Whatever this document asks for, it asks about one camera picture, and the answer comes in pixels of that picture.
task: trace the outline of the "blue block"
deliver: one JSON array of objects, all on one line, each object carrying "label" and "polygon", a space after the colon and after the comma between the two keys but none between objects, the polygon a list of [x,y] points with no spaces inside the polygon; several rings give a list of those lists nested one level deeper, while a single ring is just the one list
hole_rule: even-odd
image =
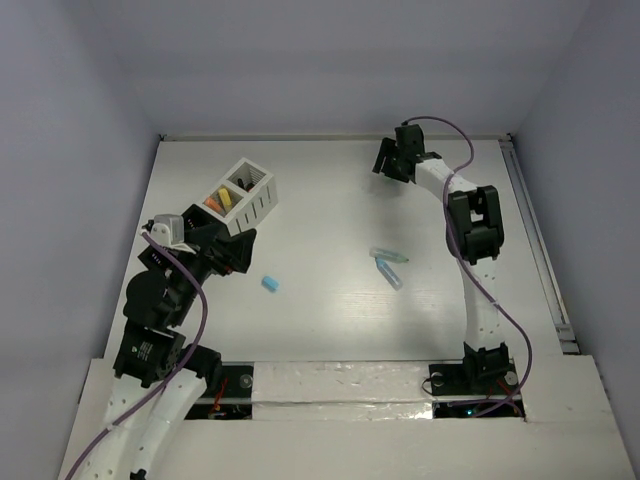
[{"label": "blue block", "polygon": [[270,292],[275,292],[276,290],[278,290],[278,287],[280,286],[280,284],[278,283],[277,280],[274,280],[273,278],[267,275],[262,279],[262,286],[267,290],[269,290]]}]

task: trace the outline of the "white table surface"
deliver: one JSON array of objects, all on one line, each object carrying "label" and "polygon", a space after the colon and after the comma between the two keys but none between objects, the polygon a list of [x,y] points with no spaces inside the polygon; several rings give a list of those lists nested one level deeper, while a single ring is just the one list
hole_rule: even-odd
[{"label": "white table surface", "polygon": [[[462,356],[462,281],[441,206],[418,187],[370,173],[378,142],[161,144],[140,224],[181,213],[243,156],[275,174],[280,204],[258,228],[250,272],[205,283],[212,310],[203,343],[225,361],[264,362],[254,370],[254,420],[184,422],[158,480],[633,478],[593,359],[562,355],[498,143],[476,147],[466,176],[495,185],[502,204],[499,298],[534,346],[526,422],[430,419],[431,399],[419,389],[425,362],[335,362]],[[429,149],[450,165],[467,155],[459,141]],[[410,257],[397,267],[400,292],[377,272],[372,245]],[[144,247],[136,238],[123,285],[142,270],[135,257]],[[260,286],[265,274],[281,282],[277,293]],[[124,289],[105,359],[92,362],[61,478],[99,429],[123,306]],[[188,337],[199,316],[196,301],[182,328]],[[507,325],[505,334],[522,372],[523,342]],[[270,363],[287,361],[300,363]],[[380,420],[387,411],[394,419]]]},{"label": "white table surface", "polygon": [[[529,241],[497,141],[475,142],[464,175],[500,193],[505,244],[499,257],[501,303],[529,333],[536,355],[561,355]],[[450,166],[468,156],[463,141],[429,142]],[[462,357],[462,280],[444,241],[440,202],[426,190],[371,173],[378,141],[163,142],[140,216],[181,213],[241,157],[270,170],[279,204],[258,226],[246,275],[205,283],[210,317],[203,344],[225,361],[438,360]],[[105,358],[118,350],[125,287],[143,270],[136,237]],[[395,292],[369,257],[371,246],[410,258],[393,266]],[[266,291],[264,275],[277,279]],[[181,331],[191,338],[194,303]],[[524,343],[504,324],[512,354]]]}]

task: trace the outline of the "white container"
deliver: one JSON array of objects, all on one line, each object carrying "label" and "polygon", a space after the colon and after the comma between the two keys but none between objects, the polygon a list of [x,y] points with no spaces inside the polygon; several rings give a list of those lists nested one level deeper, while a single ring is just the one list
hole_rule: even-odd
[{"label": "white container", "polygon": [[[238,179],[245,188],[253,183],[251,191],[241,188]],[[229,192],[233,206],[228,213],[221,214],[204,202],[211,197],[222,207],[218,190],[223,187]],[[278,194],[273,174],[246,158],[236,163],[197,203],[202,210],[224,223],[230,235],[255,228],[277,204]]]}]

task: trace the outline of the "purple cable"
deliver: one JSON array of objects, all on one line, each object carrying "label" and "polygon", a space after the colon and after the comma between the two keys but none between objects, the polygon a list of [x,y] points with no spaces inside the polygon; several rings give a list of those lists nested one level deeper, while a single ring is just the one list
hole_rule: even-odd
[{"label": "purple cable", "polygon": [[[462,265],[462,269],[464,270],[464,273],[467,274],[469,279],[478,288],[478,290],[480,290],[480,292],[482,292],[482,294],[486,297],[486,299],[489,300],[489,302],[492,303],[502,315],[504,315],[504,317],[509,321],[509,323],[511,323],[511,325],[513,325],[516,328],[516,330],[518,330],[518,332],[520,332],[520,335],[522,335],[522,338],[524,338],[524,342],[527,345],[527,368],[525,368],[524,375],[522,375],[522,380],[520,381],[518,386],[513,390],[513,392],[511,392],[509,395],[507,395],[504,399],[495,400],[496,404],[494,406],[489,407],[489,408],[487,408],[485,410],[482,410],[482,411],[472,415],[472,417],[477,418],[477,417],[481,417],[483,415],[486,415],[487,413],[493,412],[494,410],[497,410],[498,408],[500,408],[503,405],[507,405],[507,404],[513,403],[512,402],[513,397],[515,397],[518,393],[520,393],[520,391],[522,390],[522,387],[524,386],[525,382],[529,378],[529,374],[531,373],[531,365],[533,364],[533,347],[531,345],[531,340],[529,340],[529,336],[527,335],[527,332],[524,331],[524,328],[522,328],[520,326],[520,324],[518,322],[516,322],[513,319],[513,317],[511,315],[509,315],[509,313],[504,308],[502,308],[502,305],[500,305],[497,302],[497,300],[487,291],[487,289],[482,286],[480,281],[475,277],[473,272],[469,269],[469,266],[464,262],[464,259],[462,258],[462,254],[460,253],[460,249],[458,248],[458,245],[457,245],[457,243],[455,241],[455,236],[453,235],[453,226],[451,225],[451,219],[449,218],[449,212],[447,212],[447,205],[449,203],[449,195],[448,195],[448,193],[449,193],[449,184],[451,183],[451,180],[453,179],[453,177],[460,170],[462,170],[463,168],[466,168],[469,165],[471,165],[471,163],[473,162],[473,159],[475,158],[476,150],[473,147],[473,143],[471,142],[471,139],[467,136],[466,133],[464,133],[462,131],[462,129],[460,127],[458,127],[454,123],[450,122],[449,120],[446,120],[446,119],[440,118],[440,117],[432,117],[432,116],[429,116],[429,115],[420,115],[418,117],[411,117],[408,120],[405,120],[404,122],[402,122],[402,124],[403,125],[407,125],[408,123],[413,122],[415,120],[435,120],[436,122],[441,122],[441,123],[447,124],[451,128],[453,128],[454,130],[456,130],[460,135],[462,135],[462,138],[464,138],[465,141],[467,142],[467,144],[469,145],[469,150],[470,150],[470,152],[469,152],[469,160],[467,160],[462,165],[459,165],[459,166],[457,166],[456,168],[453,169],[451,174],[445,180],[444,188],[442,189],[442,206],[443,206],[443,210],[444,210],[444,220],[445,220],[445,224],[447,226],[447,236],[451,240],[450,243],[453,246],[453,254],[456,257],[456,259],[458,260],[458,262],[460,262],[460,265]],[[465,402],[465,400],[451,402],[451,403],[454,404],[454,405],[456,405],[456,404],[465,405],[465,403],[462,403],[462,402]]]},{"label": "purple cable", "polygon": [[[182,265],[182,263],[180,263],[177,258],[175,258],[173,255],[167,252],[163,247],[158,245],[155,241],[153,241],[148,233],[143,232],[142,238],[144,238],[149,243],[149,245],[151,245],[160,255],[162,255],[164,258],[169,260],[178,270],[180,270],[180,272],[194,286],[194,288],[196,289],[196,292],[198,293],[198,295],[200,296],[200,299],[202,300],[202,320],[200,320],[200,328],[198,328],[198,332],[196,333],[196,336],[193,339],[193,343],[191,344],[191,347],[189,347],[189,350],[187,350],[187,353],[182,358],[182,360],[178,362],[178,364],[176,365],[176,368],[174,368],[173,371],[169,375],[167,375],[167,377],[157,387],[155,387],[143,398],[141,398],[138,401],[138,403],[133,405],[129,410],[127,410],[118,418],[116,418],[112,423],[114,426],[120,425],[127,418],[129,418],[131,415],[133,415],[138,410],[140,410],[143,406],[145,406],[153,397],[155,397],[158,393],[163,391],[166,388],[166,386],[169,384],[169,382],[173,379],[173,377],[175,377],[178,374],[178,372],[182,370],[182,368],[187,364],[187,362],[193,355],[193,352],[196,351],[198,343],[200,343],[200,339],[202,338],[202,334],[204,333],[204,327],[207,325],[207,316],[209,314],[209,305],[207,304],[207,297],[205,296],[204,290],[202,290],[202,287],[200,286],[198,281],[195,279],[193,275],[191,275],[191,272],[189,272],[189,270],[187,270],[187,268],[184,265]],[[78,468],[80,468],[80,465],[84,463],[84,461],[89,456],[91,451],[102,441],[104,437],[106,437],[109,434],[110,431],[111,430],[109,428],[105,428],[91,441],[91,443],[89,443],[89,445],[87,445],[87,447],[83,450],[83,452],[80,454],[78,459],[75,461],[75,463],[69,470],[69,473],[67,473],[67,476],[64,477],[65,480],[71,480],[73,478],[75,473],[78,471]]]}]

